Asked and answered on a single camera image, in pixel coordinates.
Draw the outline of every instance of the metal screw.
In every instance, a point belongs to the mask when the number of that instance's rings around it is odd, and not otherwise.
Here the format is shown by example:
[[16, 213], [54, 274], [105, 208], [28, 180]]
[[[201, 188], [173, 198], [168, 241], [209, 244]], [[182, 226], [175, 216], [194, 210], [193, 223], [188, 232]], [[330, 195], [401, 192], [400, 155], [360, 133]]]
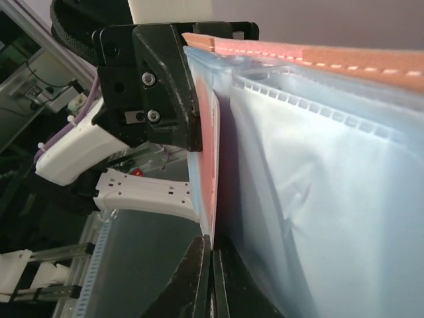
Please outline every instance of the metal screw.
[[149, 72], [145, 72], [142, 75], [141, 80], [146, 86], [152, 86], [156, 82], [156, 78], [154, 77], [154, 75]]
[[159, 113], [157, 111], [154, 111], [153, 109], [151, 109], [147, 113], [147, 119], [150, 122], [155, 123], [156, 121], [159, 121], [160, 115], [159, 115]]

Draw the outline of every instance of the dashed stitch line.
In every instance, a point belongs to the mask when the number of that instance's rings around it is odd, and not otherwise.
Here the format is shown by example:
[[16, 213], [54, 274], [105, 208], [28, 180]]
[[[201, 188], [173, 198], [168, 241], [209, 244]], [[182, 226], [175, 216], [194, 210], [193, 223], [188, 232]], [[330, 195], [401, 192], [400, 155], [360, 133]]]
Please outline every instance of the dashed stitch line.
[[269, 57], [277, 57], [277, 58], [282, 58], [285, 60], [292, 60], [292, 61], [301, 61], [302, 64], [308, 65], [308, 66], [319, 66], [319, 67], [330, 67], [330, 68], [344, 68], [348, 71], [356, 71], [356, 70], [362, 70], [365, 72], [380, 72], [382, 74], [386, 74], [386, 75], [399, 75], [402, 74], [404, 76], [415, 76], [415, 77], [419, 77], [419, 76], [424, 76], [424, 72], [422, 71], [401, 71], [401, 70], [395, 70], [395, 69], [383, 69], [380, 70], [378, 68], [373, 68], [373, 67], [365, 67], [365, 68], [361, 68], [359, 66], [344, 66], [344, 65], [340, 65], [340, 64], [326, 64], [326, 63], [313, 63], [313, 62], [308, 62], [308, 61], [303, 61], [303, 58], [298, 58], [296, 56], [287, 56], [287, 55], [279, 55], [279, 54], [275, 54], [275, 53], [267, 53], [267, 52], [261, 52], [261, 51], [251, 51], [251, 50], [239, 50], [236, 48], [215, 48], [216, 50], [223, 50], [223, 51], [228, 51], [228, 52], [236, 52], [236, 53], [247, 53], [247, 54], [259, 54], [259, 55], [263, 55], [263, 56], [269, 56]]

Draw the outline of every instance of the red object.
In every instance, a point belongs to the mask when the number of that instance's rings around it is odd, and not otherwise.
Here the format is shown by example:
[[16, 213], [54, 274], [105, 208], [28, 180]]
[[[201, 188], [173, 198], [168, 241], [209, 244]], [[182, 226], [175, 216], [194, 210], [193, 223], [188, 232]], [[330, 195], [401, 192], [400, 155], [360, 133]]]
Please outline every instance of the red object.
[[134, 170], [133, 172], [131, 172], [131, 174], [133, 175], [133, 176], [137, 176], [137, 177], [143, 177], [143, 171], [141, 171], [140, 169], [136, 169], [136, 170]]

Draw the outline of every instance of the black clamp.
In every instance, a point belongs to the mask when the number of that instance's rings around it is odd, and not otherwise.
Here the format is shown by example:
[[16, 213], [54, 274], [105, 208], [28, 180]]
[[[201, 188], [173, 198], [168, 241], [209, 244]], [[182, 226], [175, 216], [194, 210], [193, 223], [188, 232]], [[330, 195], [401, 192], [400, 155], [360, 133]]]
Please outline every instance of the black clamp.
[[93, 33], [104, 106], [93, 123], [131, 147], [150, 141], [201, 151], [199, 105], [182, 34], [258, 40], [254, 23], [107, 26]]

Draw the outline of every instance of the white stitching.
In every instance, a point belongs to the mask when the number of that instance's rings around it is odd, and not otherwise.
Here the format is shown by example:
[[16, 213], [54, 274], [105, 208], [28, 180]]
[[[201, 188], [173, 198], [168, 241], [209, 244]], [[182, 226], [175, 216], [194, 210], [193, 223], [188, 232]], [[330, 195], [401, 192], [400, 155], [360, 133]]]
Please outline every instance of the white stitching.
[[[326, 63], [312, 63], [312, 62], [307, 62], [307, 61], [303, 61], [303, 58], [298, 58], [296, 56], [286, 56], [286, 55], [277, 55], [275, 53], [267, 53], [267, 52], [259, 52], [259, 51], [246, 51], [246, 50], [236, 50], [236, 49], [232, 49], [232, 48], [215, 48], [216, 50], [223, 50], [223, 51], [234, 51], [234, 52], [240, 52], [240, 53], [255, 53], [255, 54], [260, 54], [263, 56], [271, 56], [271, 57], [277, 57], [277, 58], [283, 58], [283, 59], [287, 59], [287, 60], [295, 60], [295, 61], [302, 61], [303, 64], [305, 65], [315, 65], [315, 66], [320, 66], [320, 67], [324, 67], [327, 64]], [[346, 68], [346, 70], [349, 71], [355, 71], [355, 70], [362, 70], [365, 72], [380, 72], [382, 74], [387, 74], [387, 75], [393, 75], [393, 74], [398, 74], [400, 72], [402, 72], [401, 70], [395, 70], [395, 69], [383, 69], [383, 70], [379, 70], [378, 68], [373, 68], [373, 67], [365, 67], [365, 68], [360, 68], [359, 66], [344, 66], [344, 65], [340, 65], [340, 64], [328, 64], [328, 67], [330, 68]], [[424, 72], [421, 71], [403, 71], [405, 76], [424, 76]]]

